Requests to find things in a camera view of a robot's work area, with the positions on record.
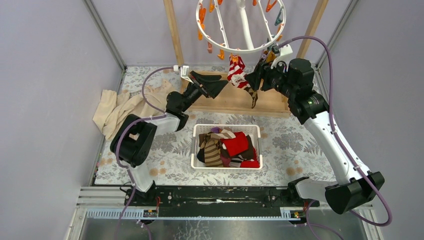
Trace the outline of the red white striped sock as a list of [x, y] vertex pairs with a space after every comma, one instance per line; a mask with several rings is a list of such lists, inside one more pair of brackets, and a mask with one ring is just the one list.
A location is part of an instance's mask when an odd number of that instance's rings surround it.
[[236, 88], [244, 89], [250, 87], [250, 84], [245, 79], [246, 65], [239, 55], [231, 54], [229, 57], [229, 70], [227, 80]]

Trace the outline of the purple orange striped sock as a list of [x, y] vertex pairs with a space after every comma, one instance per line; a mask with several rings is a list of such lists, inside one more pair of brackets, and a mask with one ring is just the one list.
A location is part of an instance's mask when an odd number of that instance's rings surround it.
[[210, 131], [211, 131], [212, 133], [219, 134], [222, 130], [221, 130], [221, 128], [219, 128], [219, 127], [215, 126], [215, 127], [212, 127], [212, 128], [210, 129]]

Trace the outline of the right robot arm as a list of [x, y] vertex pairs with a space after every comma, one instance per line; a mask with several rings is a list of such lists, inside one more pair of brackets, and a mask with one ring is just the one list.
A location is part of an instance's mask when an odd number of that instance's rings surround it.
[[261, 91], [276, 90], [287, 97], [290, 112], [317, 141], [335, 175], [335, 181], [301, 177], [288, 184], [287, 201], [293, 206], [305, 200], [327, 203], [341, 215], [370, 202], [385, 183], [381, 172], [372, 172], [355, 154], [330, 116], [330, 107], [314, 87], [311, 63], [295, 58], [272, 67], [260, 61], [245, 80]]

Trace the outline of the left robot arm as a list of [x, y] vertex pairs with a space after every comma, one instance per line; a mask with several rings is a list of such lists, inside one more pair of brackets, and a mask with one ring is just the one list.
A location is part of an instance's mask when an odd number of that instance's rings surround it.
[[131, 186], [137, 191], [136, 199], [144, 206], [155, 200], [155, 192], [151, 189], [155, 182], [145, 164], [154, 138], [182, 130], [189, 118], [186, 110], [201, 96], [216, 98], [228, 84], [216, 74], [206, 75], [192, 70], [183, 76], [188, 81], [185, 91], [172, 91], [167, 95], [162, 115], [138, 117], [129, 114], [110, 144], [117, 164], [126, 169]]

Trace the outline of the brown tan striped sock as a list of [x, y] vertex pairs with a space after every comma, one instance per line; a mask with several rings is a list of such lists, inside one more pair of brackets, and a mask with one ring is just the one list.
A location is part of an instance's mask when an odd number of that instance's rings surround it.
[[221, 139], [233, 139], [235, 134], [227, 129], [222, 129], [220, 133], [207, 133], [208, 140], [204, 147], [205, 166], [211, 168], [222, 168], [224, 164], [221, 160]]

